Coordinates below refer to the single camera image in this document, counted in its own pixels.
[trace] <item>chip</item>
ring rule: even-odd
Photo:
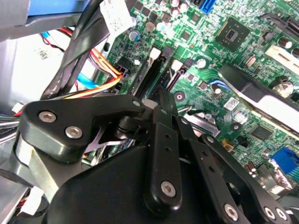
[[[200,18],[200,16],[199,16],[199,15],[197,15],[197,14],[194,14],[194,15],[192,16],[191,20],[192,20],[193,22],[197,23],[197,22],[198,22],[198,20],[199,20],[199,18]]]
[[[149,16],[149,14],[150,14],[150,10],[149,10],[148,8],[144,7],[144,8],[142,9],[142,14],[145,15],[145,16]]]
[[[207,83],[204,81],[201,81],[200,84],[198,85],[198,88],[200,88],[201,90],[207,89]]]
[[[189,33],[187,33],[187,32],[183,32],[182,33],[182,38],[184,39],[184,40],[188,40],[189,39],[189,37],[190,37],[190,34]]]
[[[236,51],[249,35],[250,30],[232,17],[224,23],[216,41],[231,51]]]
[[[143,7],[143,4],[141,2],[139,2],[139,1],[136,2],[135,9],[141,11],[142,7]]]
[[[192,81],[194,79],[194,75],[189,75],[188,79]]]
[[[259,140],[265,141],[272,135],[272,132],[262,126],[257,126],[250,134]]]
[[[154,12],[150,13],[149,20],[151,20],[152,22],[156,22],[157,18],[158,18],[157,14],[155,14]]]
[[[162,15],[162,21],[165,23],[169,23],[171,20],[171,15],[167,14],[167,13],[163,13]]]

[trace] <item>screw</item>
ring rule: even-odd
[[[207,136],[207,138],[206,138],[209,142],[211,142],[211,143],[214,143],[214,139],[212,138],[212,137],[210,137],[210,136]]]
[[[276,219],[276,217],[275,217],[273,211],[271,211],[269,208],[265,207],[265,212],[266,212],[266,215],[267,215],[269,218],[271,218],[271,219],[273,219],[273,220]]]
[[[161,183],[161,189],[168,197],[174,197],[176,195],[176,189],[174,188],[174,185],[168,181],[163,181]]]
[[[182,118],[182,122],[187,125],[189,122],[185,119],[185,118]]]
[[[231,206],[230,204],[225,204],[224,210],[225,210],[226,214],[228,215],[228,217],[230,217],[232,220],[234,220],[234,221],[238,220],[238,218],[239,218],[238,213],[234,209],[233,206]]]
[[[135,101],[135,100],[133,101],[133,104],[134,104],[135,106],[141,106],[140,103],[137,102],[137,101]]]
[[[39,119],[46,123],[53,123],[57,118],[56,115],[49,111],[43,111],[38,115]]]
[[[279,217],[281,217],[285,221],[288,220],[288,218],[286,217],[285,213],[282,210],[280,210],[279,208],[276,208],[276,211],[277,211]]]
[[[164,114],[167,114],[167,111],[164,110],[164,109],[161,109],[161,112],[164,113]]]
[[[70,126],[70,127],[66,128],[65,134],[70,139],[79,139],[83,135],[82,130],[75,126]]]

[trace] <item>white sticker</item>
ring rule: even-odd
[[[31,189],[26,202],[21,207],[21,212],[25,212],[29,215],[34,215],[36,213],[39,205],[42,202],[42,196],[43,196],[43,190],[34,186]]]
[[[134,25],[125,0],[104,0],[100,8],[110,35],[118,36]]]
[[[228,109],[229,111],[233,111],[240,102],[235,98],[231,97],[229,101],[224,105],[224,108]]]
[[[21,109],[24,107],[24,105],[23,104],[20,104],[20,103],[16,103],[15,105],[14,105],[14,107],[11,109],[13,112],[15,112],[15,113],[18,113],[18,112],[20,112],[21,111]]]

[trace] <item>blue cable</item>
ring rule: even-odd
[[[231,91],[231,89],[221,80],[219,79],[213,79],[212,81],[209,82],[210,85],[214,85],[214,84],[217,84],[219,87],[222,87],[226,90],[229,90]]]
[[[77,80],[88,89],[93,89],[99,86],[82,73],[79,74]]]

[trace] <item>sticker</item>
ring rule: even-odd
[[[118,36],[134,25],[124,0],[104,0],[100,9],[110,35]]]
[[[240,102],[235,98],[231,97],[229,101],[224,105],[224,108],[228,109],[229,111],[233,111]]]

